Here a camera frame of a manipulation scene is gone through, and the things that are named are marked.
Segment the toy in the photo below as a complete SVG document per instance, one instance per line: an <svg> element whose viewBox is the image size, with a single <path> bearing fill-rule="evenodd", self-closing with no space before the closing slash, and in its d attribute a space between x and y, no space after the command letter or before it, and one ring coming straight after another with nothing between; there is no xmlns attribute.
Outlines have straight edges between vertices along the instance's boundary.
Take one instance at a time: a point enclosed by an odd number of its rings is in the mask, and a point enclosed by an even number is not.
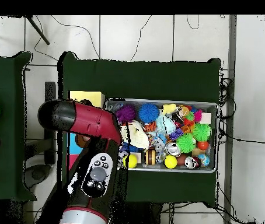
<svg viewBox="0 0 265 224"><path fill-rule="evenodd" d="M196 109L194 106L191 106L191 110L190 110L190 111L191 111L192 113L195 113L197 110L198 110L198 109Z"/></svg>
<svg viewBox="0 0 265 224"><path fill-rule="evenodd" d="M160 138L158 136L154 137L154 139L152 141L152 145L155 147L155 150L157 152L161 152L166 146L166 144L164 143L162 138Z"/></svg>
<svg viewBox="0 0 265 224"><path fill-rule="evenodd" d="M129 151L129 152L139 152L142 149L139 149L138 147L134 145L128 145L128 143L124 142L123 145L119 147L120 151Z"/></svg>
<svg viewBox="0 0 265 224"><path fill-rule="evenodd" d="M194 121L195 120L194 113L190 111L189 114L186 115L186 118L187 118L187 120L189 120L191 122Z"/></svg>
<svg viewBox="0 0 265 224"><path fill-rule="evenodd" d="M134 155L137 158L137 163L142 163L142 153L141 152L130 152L131 155Z"/></svg>
<svg viewBox="0 0 265 224"><path fill-rule="evenodd" d="M119 122L130 122L135 118L135 108L132 105L125 105L116 111Z"/></svg>
<svg viewBox="0 0 265 224"><path fill-rule="evenodd" d="M126 167L126 159L129 159L128 161L128 168L129 169L133 169L134 167L136 167L137 163L138 163L138 159L135 155L127 155L123 158L123 166Z"/></svg>
<svg viewBox="0 0 265 224"><path fill-rule="evenodd" d="M139 110L139 118L144 123L151 123L159 116L158 107L152 103L143 104Z"/></svg>
<svg viewBox="0 0 265 224"><path fill-rule="evenodd" d="M152 122L152 123L149 123L149 124L145 124L143 129L145 132L149 132L149 131L154 131L156 128L156 122Z"/></svg>
<svg viewBox="0 0 265 224"><path fill-rule="evenodd" d="M195 121L193 120L193 121L190 121L190 120L188 120L187 118L184 118L183 119L183 124L184 125L193 125L195 123Z"/></svg>
<svg viewBox="0 0 265 224"><path fill-rule="evenodd" d="M177 165L178 166L184 165L186 157L187 157L187 154L184 154L184 153L182 153L180 156L176 157Z"/></svg>
<svg viewBox="0 0 265 224"><path fill-rule="evenodd" d="M176 157L172 156L172 155L167 155L165 157L165 166L168 169L173 169L177 166L177 160Z"/></svg>
<svg viewBox="0 0 265 224"><path fill-rule="evenodd" d="M162 114L163 115L165 115L165 114L171 114L174 111L176 111L176 109L177 109L177 107L176 107L175 104L165 104L162 107Z"/></svg>
<svg viewBox="0 0 265 224"><path fill-rule="evenodd" d="M115 113L121 107L123 107L123 103L111 104L107 107L107 110L111 111L112 113Z"/></svg>
<svg viewBox="0 0 265 224"><path fill-rule="evenodd" d="M118 164L123 165L123 159L124 157L126 157L128 154L128 152L126 150L120 150L118 152Z"/></svg>
<svg viewBox="0 0 265 224"><path fill-rule="evenodd" d="M199 154L197 157L201 160L202 167L206 167L210 164L210 158L206 154Z"/></svg>
<svg viewBox="0 0 265 224"><path fill-rule="evenodd" d="M178 137L176 144L183 153L190 153L196 147L196 141L194 140L191 133L186 133L181 137Z"/></svg>
<svg viewBox="0 0 265 224"><path fill-rule="evenodd" d="M202 113L200 124L211 124L211 113Z"/></svg>
<svg viewBox="0 0 265 224"><path fill-rule="evenodd" d="M197 142L197 147L199 149L201 149L202 151L206 151L208 149L209 145L210 144L207 141L205 141L205 142Z"/></svg>
<svg viewBox="0 0 265 224"><path fill-rule="evenodd" d="M190 110L189 110L187 107L183 106L183 107L180 109L180 111L179 111L179 116L181 116L181 117L185 117L185 116L187 116L189 113L190 113Z"/></svg>
<svg viewBox="0 0 265 224"><path fill-rule="evenodd" d="M181 123L179 123L179 122L174 122L174 125L176 126L176 129L178 129L178 128L181 128L182 127L182 124Z"/></svg>
<svg viewBox="0 0 265 224"><path fill-rule="evenodd" d="M182 126L181 129L182 129L183 133L190 133L191 132L190 128L187 125Z"/></svg>
<svg viewBox="0 0 265 224"><path fill-rule="evenodd" d="M199 142L205 142L210 137L211 128L208 124L195 124L195 129L193 131L194 138Z"/></svg>
<svg viewBox="0 0 265 224"><path fill-rule="evenodd" d="M178 145L176 143L174 143L174 142L168 143L166 145L166 152L169 155L173 155L175 157L180 156L180 154L182 153L180 148L178 147Z"/></svg>
<svg viewBox="0 0 265 224"><path fill-rule="evenodd" d="M176 140L178 137L182 136L183 135L183 131L182 129L177 129L175 130L174 132L172 132L170 135L169 135L169 138L174 141Z"/></svg>
<svg viewBox="0 0 265 224"><path fill-rule="evenodd" d="M188 169L196 169L200 167L200 164L198 162L197 159L193 158L193 157L186 157L186 160L184 162L184 165L188 168Z"/></svg>
<svg viewBox="0 0 265 224"><path fill-rule="evenodd" d="M145 153L145 164L146 165L154 165L155 164L155 156L156 152L154 149L147 150Z"/></svg>
<svg viewBox="0 0 265 224"><path fill-rule="evenodd" d="M199 109L194 113L195 116L195 122L200 122L202 119L202 110Z"/></svg>
<svg viewBox="0 0 265 224"><path fill-rule="evenodd" d="M197 156L199 154L205 154L205 151L204 150L201 150L199 148L194 148L193 151L191 152L191 155L192 156Z"/></svg>
<svg viewBox="0 0 265 224"><path fill-rule="evenodd" d="M190 125L190 132L193 133L195 129L195 123L193 123L192 125Z"/></svg>
<svg viewBox="0 0 265 224"><path fill-rule="evenodd" d="M140 149L149 148L149 140L146 133L143 131L142 125L135 120L128 125L128 131L130 132L130 144ZM120 129L123 142L128 143L127 127L121 126Z"/></svg>
<svg viewBox="0 0 265 224"><path fill-rule="evenodd" d="M156 132L165 136L171 134L175 129L174 123L166 116L160 115L156 119Z"/></svg>

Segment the blue spiky ball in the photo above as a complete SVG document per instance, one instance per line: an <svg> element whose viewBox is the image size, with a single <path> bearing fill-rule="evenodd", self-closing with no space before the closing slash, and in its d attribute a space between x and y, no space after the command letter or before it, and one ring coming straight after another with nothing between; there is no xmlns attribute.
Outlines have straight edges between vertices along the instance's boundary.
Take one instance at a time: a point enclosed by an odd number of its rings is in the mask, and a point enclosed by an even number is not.
<svg viewBox="0 0 265 224"><path fill-rule="evenodd" d="M158 107L152 103L145 103L140 107L139 118L144 123L151 123L159 116Z"/></svg>

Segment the green cloth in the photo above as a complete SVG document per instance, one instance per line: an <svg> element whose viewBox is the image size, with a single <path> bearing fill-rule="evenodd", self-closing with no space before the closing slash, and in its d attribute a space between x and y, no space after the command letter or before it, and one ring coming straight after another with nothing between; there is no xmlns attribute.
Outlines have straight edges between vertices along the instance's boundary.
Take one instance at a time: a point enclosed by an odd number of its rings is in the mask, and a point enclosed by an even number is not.
<svg viewBox="0 0 265 224"><path fill-rule="evenodd" d="M0 57L0 199L35 200L23 185L25 110L22 72L31 53Z"/></svg>
<svg viewBox="0 0 265 224"><path fill-rule="evenodd" d="M106 99L177 100L214 102L219 99L219 59L209 62L120 62L78 60L72 52L60 57L59 85L68 91L100 91ZM66 135L63 136L66 154ZM216 172L170 173L129 171L127 201L205 201L215 205Z"/></svg>

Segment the blue toy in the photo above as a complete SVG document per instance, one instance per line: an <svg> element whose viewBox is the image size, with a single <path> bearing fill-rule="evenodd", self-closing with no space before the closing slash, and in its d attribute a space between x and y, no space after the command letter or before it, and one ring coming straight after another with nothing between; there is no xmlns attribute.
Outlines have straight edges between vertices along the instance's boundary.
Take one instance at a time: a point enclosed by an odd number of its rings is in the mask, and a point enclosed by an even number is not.
<svg viewBox="0 0 265 224"><path fill-rule="evenodd" d="M140 107L139 118L144 123L151 123L159 116L158 107L152 103L145 103Z"/></svg>
<svg viewBox="0 0 265 224"><path fill-rule="evenodd" d="M178 137L183 135L183 131L182 129L177 129L176 131L173 131L170 135L169 138L174 141L176 140Z"/></svg>
<svg viewBox="0 0 265 224"><path fill-rule="evenodd" d="M164 115L160 115L156 120L156 132L166 136L170 135L173 131L175 131L176 126L172 120L167 118Z"/></svg>
<svg viewBox="0 0 265 224"><path fill-rule="evenodd" d="M128 145L128 143L124 142L119 151L139 152L141 150L136 146Z"/></svg>

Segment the gray metal bin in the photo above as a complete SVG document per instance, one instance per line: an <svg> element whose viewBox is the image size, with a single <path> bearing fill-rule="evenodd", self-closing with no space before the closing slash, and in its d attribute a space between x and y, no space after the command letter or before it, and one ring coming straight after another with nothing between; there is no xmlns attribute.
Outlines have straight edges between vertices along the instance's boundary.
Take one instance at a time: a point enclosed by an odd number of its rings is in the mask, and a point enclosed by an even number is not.
<svg viewBox="0 0 265 224"><path fill-rule="evenodd" d="M164 104L174 103L176 105L192 105L197 109L202 109L205 113L211 113L211 138L208 140L210 143L210 149L206 151L206 154L210 157L210 164L207 167L201 167L199 169L188 169L186 166L176 166L174 169L168 169L163 163L158 163L155 165L146 165L144 163L144 155L142 152L142 164L137 164L137 166L133 169L129 170L139 170L139 171L149 171L149 172L174 172L174 173L213 173L217 169L218 162L218 128L219 128L219 116L218 116L218 105L216 103L207 103L207 102L190 102L190 101L170 101L170 100L141 100L141 99L108 99L105 102L105 109L109 109L109 107L123 103L132 104L136 111L138 112L139 108L144 103L153 103L157 107L161 109ZM135 120L141 122L141 120L137 116Z"/></svg>

